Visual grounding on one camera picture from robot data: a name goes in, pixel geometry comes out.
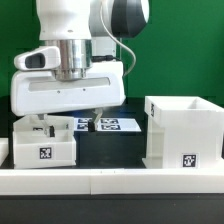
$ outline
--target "green background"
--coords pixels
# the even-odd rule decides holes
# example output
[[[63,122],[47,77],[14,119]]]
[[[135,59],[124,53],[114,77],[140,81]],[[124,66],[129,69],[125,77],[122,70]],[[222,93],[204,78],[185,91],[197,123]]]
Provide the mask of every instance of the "green background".
[[[224,106],[224,1],[151,0],[150,22],[124,40],[137,56],[125,78],[128,97],[202,96]],[[10,94],[16,55],[39,46],[35,0],[0,6],[0,96]],[[123,52],[125,64],[129,56]]]

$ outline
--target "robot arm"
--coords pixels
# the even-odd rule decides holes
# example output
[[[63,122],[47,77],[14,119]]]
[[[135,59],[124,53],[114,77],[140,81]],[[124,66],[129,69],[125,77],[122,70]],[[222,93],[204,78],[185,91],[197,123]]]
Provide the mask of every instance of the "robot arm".
[[[121,105],[125,99],[121,62],[92,63],[91,37],[134,37],[148,21],[147,0],[37,0],[40,40],[19,55],[12,79],[17,116]]]

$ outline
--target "black cable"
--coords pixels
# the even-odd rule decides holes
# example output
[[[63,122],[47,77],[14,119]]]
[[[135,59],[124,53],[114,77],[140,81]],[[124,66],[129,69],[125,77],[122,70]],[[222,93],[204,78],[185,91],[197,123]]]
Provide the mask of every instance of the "black cable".
[[[105,56],[93,56],[92,62],[102,62],[102,61],[121,61],[119,58],[114,57],[113,55],[105,55]]]

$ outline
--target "white container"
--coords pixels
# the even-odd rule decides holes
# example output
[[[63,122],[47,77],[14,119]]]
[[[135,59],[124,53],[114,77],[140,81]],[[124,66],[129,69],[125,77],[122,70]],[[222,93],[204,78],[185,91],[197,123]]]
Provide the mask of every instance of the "white container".
[[[44,131],[44,123],[54,126],[55,137]],[[27,115],[13,124],[14,168],[46,168],[76,164],[74,118]]]
[[[75,165],[76,142],[69,131],[13,132],[14,168],[46,168]]]
[[[145,98],[147,168],[214,168],[222,159],[224,110],[199,97]]]

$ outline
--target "small white box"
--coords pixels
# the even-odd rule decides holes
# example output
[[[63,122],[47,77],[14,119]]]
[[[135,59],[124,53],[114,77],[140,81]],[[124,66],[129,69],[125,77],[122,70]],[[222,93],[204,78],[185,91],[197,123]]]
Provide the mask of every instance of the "small white box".
[[[46,135],[37,115],[27,115],[13,124],[15,169],[76,165],[74,118],[47,116],[45,122],[54,126],[55,137]]]
[[[55,131],[55,138],[40,131],[13,133],[15,169],[75,165],[76,143],[69,131]]]

